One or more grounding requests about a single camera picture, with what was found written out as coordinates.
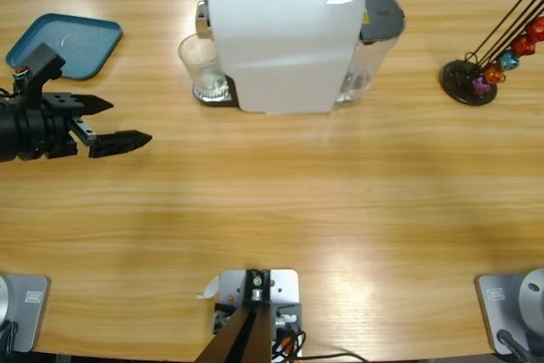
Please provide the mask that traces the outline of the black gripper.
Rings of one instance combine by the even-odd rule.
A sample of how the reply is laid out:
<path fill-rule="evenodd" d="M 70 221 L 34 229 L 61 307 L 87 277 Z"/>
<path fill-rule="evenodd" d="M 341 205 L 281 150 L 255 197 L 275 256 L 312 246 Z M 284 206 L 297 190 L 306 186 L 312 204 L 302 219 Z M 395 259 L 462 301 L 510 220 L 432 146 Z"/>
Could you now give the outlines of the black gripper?
<path fill-rule="evenodd" d="M 89 147 L 90 158 L 128 153 L 152 140 L 147 133 L 129 130 L 98 135 L 92 142 L 92 129 L 82 118 L 113 107 L 107 100 L 91 94 L 45 93 L 34 104 L 18 100 L 16 156 L 21 160 L 73 156 L 77 153 L 77 142 L 72 133 Z"/>

